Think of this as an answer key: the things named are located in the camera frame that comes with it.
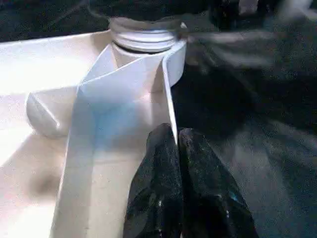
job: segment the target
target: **white plastic tray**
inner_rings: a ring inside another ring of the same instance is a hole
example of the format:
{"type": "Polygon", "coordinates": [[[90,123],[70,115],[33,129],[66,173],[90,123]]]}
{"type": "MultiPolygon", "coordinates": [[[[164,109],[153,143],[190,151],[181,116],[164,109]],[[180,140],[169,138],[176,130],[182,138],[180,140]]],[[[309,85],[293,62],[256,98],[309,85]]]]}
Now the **white plastic tray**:
{"type": "Polygon", "coordinates": [[[52,238],[120,238],[130,182],[149,132],[172,125],[170,86],[186,44],[138,55],[110,44],[77,89],[52,238]]]}
{"type": "Polygon", "coordinates": [[[0,44],[1,238],[49,237],[65,161],[66,137],[46,138],[29,125],[28,94],[76,93],[109,43],[108,32],[96,32],[0,44]]]}

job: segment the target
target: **dark fabric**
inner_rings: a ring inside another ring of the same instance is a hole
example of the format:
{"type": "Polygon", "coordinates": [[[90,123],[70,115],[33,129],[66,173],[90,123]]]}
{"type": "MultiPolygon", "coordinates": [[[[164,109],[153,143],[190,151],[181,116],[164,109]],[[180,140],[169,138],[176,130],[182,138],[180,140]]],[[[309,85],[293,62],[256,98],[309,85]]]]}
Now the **dark fabric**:
{"type": "Polygon", "coordinates": [[[90,10],[104,17],[122,16],[140,21],[157,21],[208,9],[208,0],[90,0],[90,10]]]}
{"type": "MultiPolygon", "coordinates": [[[[194,128],[208,138],[210,150],[235,179],[259,237],[314,238],[317,136],[287,125],[281,115],[277,120],[258,113],[235,74],[207,71],[185,65],[172,87],[178,127],[194,128]]],[[[247,76],[253,80],[257,74],[247,76]]],[[[294,116],[295,124],[304,126],[301,121],[301,115],[294,116]]]]}
{"type": "Polygon", "coordinates": [[[168,124],[152,131],[130,187],[124,238],[179,238],[183,194],[177,146],[168,124]]]}

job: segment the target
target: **white container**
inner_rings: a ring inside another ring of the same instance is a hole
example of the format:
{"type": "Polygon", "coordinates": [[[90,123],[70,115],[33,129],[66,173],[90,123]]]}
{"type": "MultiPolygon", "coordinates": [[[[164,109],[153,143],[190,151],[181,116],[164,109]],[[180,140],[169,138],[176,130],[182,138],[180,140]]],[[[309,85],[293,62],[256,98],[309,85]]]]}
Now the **white container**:
{"type": "Polygon", "coordinates": [[[128,53],[109,31],[0,44],[0,237],[120,236],[147,134],[176,133],[169,87],[185,51],[128,53]]]}
{"type": "Polygon", "coordinates": [[[167,122],[177,138],[170,82],[183,73],[185,51],[181,41],[163,55],[122,55],[112,45],[101,53],[77,89],[52,238],[122,236],[149,132],[167,122]]]}

